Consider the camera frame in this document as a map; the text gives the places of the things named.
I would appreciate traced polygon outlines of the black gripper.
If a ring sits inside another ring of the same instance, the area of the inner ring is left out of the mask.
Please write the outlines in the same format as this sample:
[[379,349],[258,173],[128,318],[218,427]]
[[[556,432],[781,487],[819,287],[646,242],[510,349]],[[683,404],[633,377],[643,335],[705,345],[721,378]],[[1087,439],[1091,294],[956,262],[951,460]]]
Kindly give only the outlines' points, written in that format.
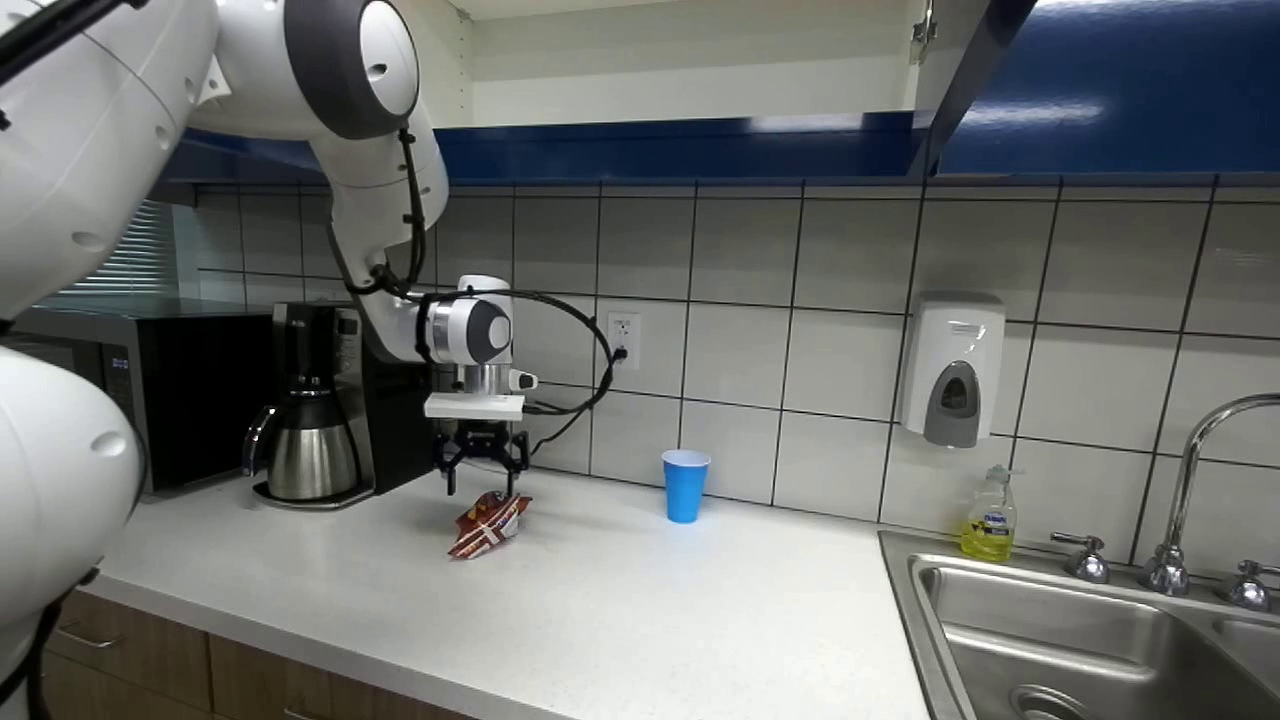
[[514,481],[529,471],[532,450],[505,423],[458,418],[442,432],[440,450],[437,450],[447,495],[455,495],[458,460],[500,460],[505,464],[505,499],[510,499]]

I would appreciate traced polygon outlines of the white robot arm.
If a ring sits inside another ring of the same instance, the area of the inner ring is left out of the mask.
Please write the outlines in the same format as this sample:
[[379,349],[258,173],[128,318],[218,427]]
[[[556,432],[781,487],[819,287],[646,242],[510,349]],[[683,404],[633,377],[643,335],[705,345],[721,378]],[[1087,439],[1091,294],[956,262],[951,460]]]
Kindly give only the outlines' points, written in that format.
[[82,281],[191,132],[291,138],[375,349],[437,362],[433,469],[529,464],[509,285],[418,285],[447,166],[395,0],[0,0],[0,317]]

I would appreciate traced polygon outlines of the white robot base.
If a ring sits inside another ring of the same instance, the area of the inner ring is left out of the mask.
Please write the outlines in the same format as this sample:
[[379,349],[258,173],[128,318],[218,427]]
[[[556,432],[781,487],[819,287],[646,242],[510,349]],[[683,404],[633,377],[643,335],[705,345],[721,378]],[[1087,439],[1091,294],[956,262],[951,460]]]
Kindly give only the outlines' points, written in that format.
[[29,657],[39,615],[107,553],[134,506],[141,439],[82,377],[0,349],[0,649]]

